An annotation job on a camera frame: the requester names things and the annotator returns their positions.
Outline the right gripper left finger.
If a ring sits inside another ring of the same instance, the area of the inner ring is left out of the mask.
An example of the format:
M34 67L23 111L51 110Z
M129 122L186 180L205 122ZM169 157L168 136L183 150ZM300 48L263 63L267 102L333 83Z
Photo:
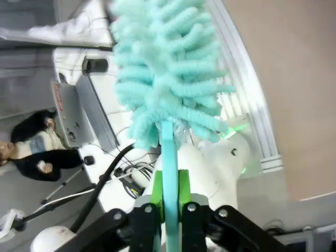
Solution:
M114 208L56 252L159 252L161 249L162 172L156 171L152 195L139 197L131 212Z

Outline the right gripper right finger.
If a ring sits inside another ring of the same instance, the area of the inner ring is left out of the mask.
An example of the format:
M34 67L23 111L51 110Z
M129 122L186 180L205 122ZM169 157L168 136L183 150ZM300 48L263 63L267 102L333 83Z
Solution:
M182 252L207 252L206 238L227 252L290 252L232 206L212 210L206 196L192 194L188 170L178 176Z

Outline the teal chenille duster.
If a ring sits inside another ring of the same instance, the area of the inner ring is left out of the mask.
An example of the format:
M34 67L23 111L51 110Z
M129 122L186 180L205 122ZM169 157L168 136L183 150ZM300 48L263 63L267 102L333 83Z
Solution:
M211 142L228 130L217 96L219 43L205 0L114 0L111 31L119 104L139 149L161 147L166 251L180 252L177 150L183 133Z

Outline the grey flat case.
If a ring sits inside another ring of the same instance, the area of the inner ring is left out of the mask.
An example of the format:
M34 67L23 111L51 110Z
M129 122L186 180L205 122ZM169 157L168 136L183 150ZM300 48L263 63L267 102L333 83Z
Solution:
M88 75L81 75L76 83L76 90L100 146L105 151L113 151L117 148L119 142L116 139L91 78Z

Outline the grey control box red label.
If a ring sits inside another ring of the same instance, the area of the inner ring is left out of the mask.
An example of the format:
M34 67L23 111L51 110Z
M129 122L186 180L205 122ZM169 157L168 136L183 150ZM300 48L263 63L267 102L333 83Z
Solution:
M52 81L51 91L65 142L70 148L89 143L93 135L74 85Z

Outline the white plastic bag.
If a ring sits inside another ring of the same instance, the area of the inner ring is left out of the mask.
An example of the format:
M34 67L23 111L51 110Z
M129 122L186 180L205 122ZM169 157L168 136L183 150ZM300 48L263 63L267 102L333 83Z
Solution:
M17 232L22 232L26 228L23 221L25 214L18 209L11 209L7 214L0 218L0 243L12 239Z

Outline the person in black jacket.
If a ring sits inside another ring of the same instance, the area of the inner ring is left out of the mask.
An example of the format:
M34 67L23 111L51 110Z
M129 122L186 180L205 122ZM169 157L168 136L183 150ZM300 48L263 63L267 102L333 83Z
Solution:
M18 125L9 141L0 141L0 166L12 162L24 177L54 182L61 171L82 165L83 160L74 148L63 142L57 133L57 112L35 112Z

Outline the black cylinder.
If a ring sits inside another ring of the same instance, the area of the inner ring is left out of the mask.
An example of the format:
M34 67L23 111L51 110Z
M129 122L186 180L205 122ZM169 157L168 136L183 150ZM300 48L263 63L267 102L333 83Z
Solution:
M84 74L105 73L108 71L109 63L104 58L92 59L85 58L82 62L81 71Z

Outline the white cloth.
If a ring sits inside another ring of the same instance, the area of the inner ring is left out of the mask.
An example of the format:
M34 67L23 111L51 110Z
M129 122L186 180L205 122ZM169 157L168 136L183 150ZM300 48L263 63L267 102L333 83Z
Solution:
M77 17L66 22L53 26L35 26L27 34L55 44L84 43L98 47L111 47L113 44L102 0L90 0Z

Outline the aluminium profile rail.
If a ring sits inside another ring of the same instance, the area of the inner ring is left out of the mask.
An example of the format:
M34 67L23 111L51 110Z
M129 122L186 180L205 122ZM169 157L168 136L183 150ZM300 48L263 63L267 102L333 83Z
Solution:
M256 71L223 0L206 0L220 42L219 65L224 82L235 87L234 94L222 94L222 118L244 134L251 144L253 159L243 170L244 177L282 170L267 102Z

